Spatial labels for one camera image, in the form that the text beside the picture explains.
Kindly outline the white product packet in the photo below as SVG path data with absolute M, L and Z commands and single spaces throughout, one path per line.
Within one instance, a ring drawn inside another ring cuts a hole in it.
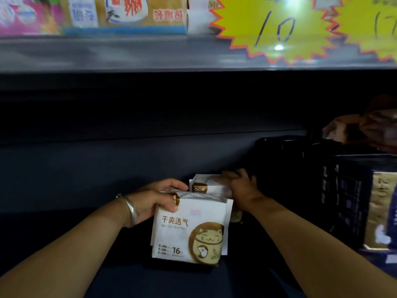
M 216 20 L 210 9 L 219 6 L 217 0 L 187 0 L 188 35 L 218 34 L 220 30 L 210 25 Z

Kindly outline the grey shelf board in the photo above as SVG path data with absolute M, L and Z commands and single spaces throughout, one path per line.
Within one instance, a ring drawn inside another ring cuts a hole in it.
M 359 54 L 342 44 L 325 58 L 270 64 L 249 58 L 243 49 L 214 35 L 32 36 L 0 39 L 0 73 L 72 73 L 138 71 L 397 70 L 391 59 Z

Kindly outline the brown plastic bag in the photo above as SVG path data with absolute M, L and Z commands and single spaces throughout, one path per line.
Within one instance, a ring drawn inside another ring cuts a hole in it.
M 322 138 L 397 156 L 397 95 L 374 97 L 363 114 L 336 117 L 322 129 Z

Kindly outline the person's left hand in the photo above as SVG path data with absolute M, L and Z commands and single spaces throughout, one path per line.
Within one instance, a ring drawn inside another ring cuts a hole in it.
M 169 178 L 150 183 L 137 192 L 127 195 L 127 199 L 133 207 L 133 213 L 126 227 L 131 228 L 151 218 L 156 210 L 155 193 L 164 193 L 171 189 L 187 191 L 189 186 L 180 180 Z

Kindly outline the dark blue product pack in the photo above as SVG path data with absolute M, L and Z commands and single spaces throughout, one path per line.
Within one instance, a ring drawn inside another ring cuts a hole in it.
M 337 156 L 334 169 L 334 234 L 354 250 L 397 249 L 397 156 Z

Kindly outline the tan product packet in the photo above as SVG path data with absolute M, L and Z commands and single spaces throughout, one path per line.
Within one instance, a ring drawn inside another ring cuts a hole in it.
M 187 34 L 187 0 L 59 0 L 66 35 Z

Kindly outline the black product pack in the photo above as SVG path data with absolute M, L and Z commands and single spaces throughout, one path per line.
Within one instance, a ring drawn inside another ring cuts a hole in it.
M 252 150 L 252 174 L 258 189 L 325 231 L 333 226 L 322 202 L 324 165 L 340 143 L 309 136 L 261 138 Z

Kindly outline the person's right hand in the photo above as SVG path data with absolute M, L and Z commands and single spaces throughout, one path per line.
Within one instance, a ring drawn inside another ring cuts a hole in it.
M 262 194 L 256 184 L 256 177 L 250 177 L 252 180 L 252 189 L 249 191 L 232 191 L 232 199 L 235 201 L 236 205 L 240 210 L 248 212 L 250 214 L 255 214 L 261 209 L 265 203 L 269 200 L 264 194 Z

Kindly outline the pink product packet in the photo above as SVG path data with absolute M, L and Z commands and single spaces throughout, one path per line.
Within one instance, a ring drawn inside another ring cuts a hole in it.
M 60 35 L 60 0 L 0 0 L 0 38 Z

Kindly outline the person's left forearm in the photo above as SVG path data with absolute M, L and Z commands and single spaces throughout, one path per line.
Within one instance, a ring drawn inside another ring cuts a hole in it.
M 99 208 L 0 277 L 0 298 L 83 298 L 132 213 L 120 197 Z

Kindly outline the person's right forearm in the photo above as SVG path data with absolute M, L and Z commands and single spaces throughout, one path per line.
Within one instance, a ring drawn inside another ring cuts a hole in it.
M 397 298 L 397 280 L 272 199 L 238 200 L 271 237 L 307 298 Z

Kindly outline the yellow starburst price tag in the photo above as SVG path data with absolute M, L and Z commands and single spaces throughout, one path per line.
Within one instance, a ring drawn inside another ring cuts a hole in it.
M 341 0 L 334 10 L 333 34 L 345 36 L 361 53 L 397 63 L 397 0 Z
M 230 49 L 244 49 L 249 58 L 264 56 L 269 64 L 280 60 L 324 58 L 335 45 L 327 11 L 315 9 L 317 0 L 216 0 L 210 25 Z

